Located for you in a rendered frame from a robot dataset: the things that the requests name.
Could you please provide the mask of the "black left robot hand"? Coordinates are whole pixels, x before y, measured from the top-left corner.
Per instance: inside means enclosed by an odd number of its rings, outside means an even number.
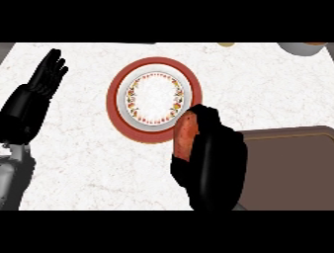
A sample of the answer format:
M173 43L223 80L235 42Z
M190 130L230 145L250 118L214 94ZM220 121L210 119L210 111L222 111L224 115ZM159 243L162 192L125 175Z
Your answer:
M1 108L0 143L28 144L38 135L66 71L60 50L53 48L29 82L16 88Z

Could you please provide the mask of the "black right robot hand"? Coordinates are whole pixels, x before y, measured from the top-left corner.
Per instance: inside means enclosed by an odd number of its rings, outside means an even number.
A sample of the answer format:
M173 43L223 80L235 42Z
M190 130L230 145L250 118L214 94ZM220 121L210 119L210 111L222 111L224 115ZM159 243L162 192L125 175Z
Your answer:
M214 108L198 104L189 111L196 114L199 134L189 161L171 154L170 173L186 189L195 211L230 211L239 203L247 174L244 135L220 123Z

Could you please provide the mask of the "brown tray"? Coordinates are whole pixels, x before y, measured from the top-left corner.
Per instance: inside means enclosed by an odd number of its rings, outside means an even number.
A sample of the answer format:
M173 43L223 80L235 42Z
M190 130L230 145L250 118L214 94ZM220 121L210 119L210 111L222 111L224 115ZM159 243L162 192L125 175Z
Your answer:
M334 128L247 130L239 204L250 211L334 211Z

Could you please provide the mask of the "white floral-rimmed plate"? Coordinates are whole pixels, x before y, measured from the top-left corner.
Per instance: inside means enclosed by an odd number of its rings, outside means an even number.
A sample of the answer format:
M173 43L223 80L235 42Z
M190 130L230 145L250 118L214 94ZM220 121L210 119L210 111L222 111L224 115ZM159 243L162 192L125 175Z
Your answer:
M186 75L165 64L148 64L125 75L117 94L117 108L125 123L142 131L161 131L192 102Z

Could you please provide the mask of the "red round placemat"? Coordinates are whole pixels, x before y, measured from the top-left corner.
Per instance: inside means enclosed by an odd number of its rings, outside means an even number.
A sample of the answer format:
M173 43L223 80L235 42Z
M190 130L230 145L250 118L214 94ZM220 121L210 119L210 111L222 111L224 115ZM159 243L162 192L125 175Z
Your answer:
M131 62L114 77L106 93L111 123L127 138L142 143L170 141L177 118L201 103L196 76L167 57Z

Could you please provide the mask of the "grey round pot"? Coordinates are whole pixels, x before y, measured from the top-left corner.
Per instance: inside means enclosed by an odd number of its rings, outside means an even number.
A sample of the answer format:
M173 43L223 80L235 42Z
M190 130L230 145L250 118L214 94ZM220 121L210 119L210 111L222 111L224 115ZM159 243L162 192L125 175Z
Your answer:
M293 55L312 56L327 46L327 42L281 42L278 45Z

